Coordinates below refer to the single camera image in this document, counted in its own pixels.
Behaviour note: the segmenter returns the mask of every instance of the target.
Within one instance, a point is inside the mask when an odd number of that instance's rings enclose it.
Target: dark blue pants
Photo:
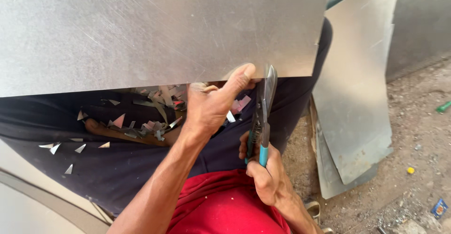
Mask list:
[[[269,124],[270,142],[281,153],[308,103],[331,37],[332,29],[325,19],[313,76],[278,80]],[[239,138],[250,129],[256,93],[248,90],[238,99],[244,94],[252,101],[243,110],[241,120],[230,123],[207,143],[189,177],[246,168],[244,161],[238,158]],[[149,120],[163,122],[155,108],[132,104],[137,98],[145,100],[137,94],[111,91],[0,98],[0,138],[50,178],[117,215],[150,178],[169,148],[89,134],[84,124],[77,121],[77,114],[82,109],[89,117],[107,123],[126,113],[124,126],[131,121],[136,121],[137,127]],[[114,106],[102,99],[117,100],[121,104]],[[172,122],[174,113],[167,109],[167,114]],[[83,138],[84,142],[69,138]],[[38,147],[59,141],[62,144],[55,155]],[[108,141],[110,148],[98,148]],[[87,145],[81,154],[74,152],[84,143]],[[64,174],[71,164],[74,165],[72,174]]]

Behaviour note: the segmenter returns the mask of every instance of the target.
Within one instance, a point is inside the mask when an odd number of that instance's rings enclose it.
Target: forearm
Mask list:
[[[294,234],[323,234],[323,231],[313,221],[295,192],[288,195],[279,205],[280,214],[285,218]]]
[[[208,139],[206,134],[182,129],[168,155],[108,233],[165,233],[183,184]]]

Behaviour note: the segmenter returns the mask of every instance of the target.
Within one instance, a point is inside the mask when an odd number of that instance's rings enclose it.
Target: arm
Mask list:
[[[236,95],[249,87],[254,72],[253,64],[239,67],[221,89],[205,83],[188,86],[188,115],[177,141],[111,225],[108,234],[166,232],[180,191],[197,156],[223,124]]]
[[[240,158],[246,157],[249,132],[240,138]],[[291,231],[295,234],[323,234],[323,231],[313,221],[293,190],[290,179],[285,173],[280,152],[273,145],[268,147],[268,162],[266,168],[252,157],[248,163],[246,174],[254,178],[255,188],[263,203],[274,206],[285,218]]]

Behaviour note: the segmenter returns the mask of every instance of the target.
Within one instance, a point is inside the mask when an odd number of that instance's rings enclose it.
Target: red shirt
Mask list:
[[[260,200],[253,178],[236,169],[187,179],[166,233],[290,234],[290,228]]]

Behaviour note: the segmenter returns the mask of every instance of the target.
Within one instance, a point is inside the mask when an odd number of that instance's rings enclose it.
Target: dirt ground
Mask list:
[[[331,199],[321,198],[311,121],[303,117],[283,155],[296,192],[321,204],[321,227],[339,234],[387,233],[414,220],[428,234],[451,234],[451,209],[437,221],[429,212],[439,198],[451,206],[451,61],[422,69],[387,85],[393,153],[379,163],[377,176]],[[413,174],[407,168],[413,167]]]

